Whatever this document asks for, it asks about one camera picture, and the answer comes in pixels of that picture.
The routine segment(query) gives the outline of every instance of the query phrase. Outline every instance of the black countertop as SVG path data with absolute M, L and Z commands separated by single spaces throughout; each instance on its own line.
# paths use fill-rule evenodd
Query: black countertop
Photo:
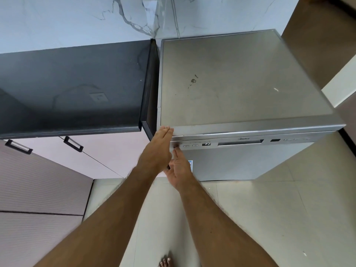
M 0 54 L 0 139 L 140 131 L 158 71 L 154 40 Z

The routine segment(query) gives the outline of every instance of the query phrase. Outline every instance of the dishwasher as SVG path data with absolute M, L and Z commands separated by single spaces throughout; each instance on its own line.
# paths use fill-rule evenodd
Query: dishwasher
M 200 181 L 256 179 L 345 126 L 275 30 L 163 40 L 157 112 Z

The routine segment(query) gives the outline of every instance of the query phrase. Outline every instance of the person's left arm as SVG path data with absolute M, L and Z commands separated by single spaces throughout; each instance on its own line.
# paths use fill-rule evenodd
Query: person's left arm
M 149 188 L 172 158 L 172 135 L 161 127 L 117 191 L 35 267 L 118 267 Z

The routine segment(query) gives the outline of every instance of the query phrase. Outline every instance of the black cabinet handle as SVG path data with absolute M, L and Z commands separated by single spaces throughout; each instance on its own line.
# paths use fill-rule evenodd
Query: black cabinet handle
M 75 144 L 77 144 L 79 147 L 75 146 L 73 143 L 70 143 L 69 140 L 71 140 L 72 142 L 74 142 Z M 72 147 L 74 150 L 78 151 L 78 152 L 82 152 L 84 146 L 81 146 L 80 144 L 76 143 L 74 140 L 72 140 L 70 137 L 66 136 L 65 140 L 63 141 L 66 145 Z
M 31 154 L 33 149 L 27 148 L 26 146 L 23 146 L 19 143 L 14 142 L 13 140 L 9 139 L 6 143 L 5 146 L 10 147 L 12 149 L 15 149 L 19 152 L 22 152 L 24 154 Z

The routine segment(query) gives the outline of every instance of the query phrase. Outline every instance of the bare foot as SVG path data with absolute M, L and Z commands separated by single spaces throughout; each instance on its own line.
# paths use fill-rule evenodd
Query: bare foot
M 174 267 L 172 258 L 163 258 L 163 261 L 160 262 L 158 267 Z

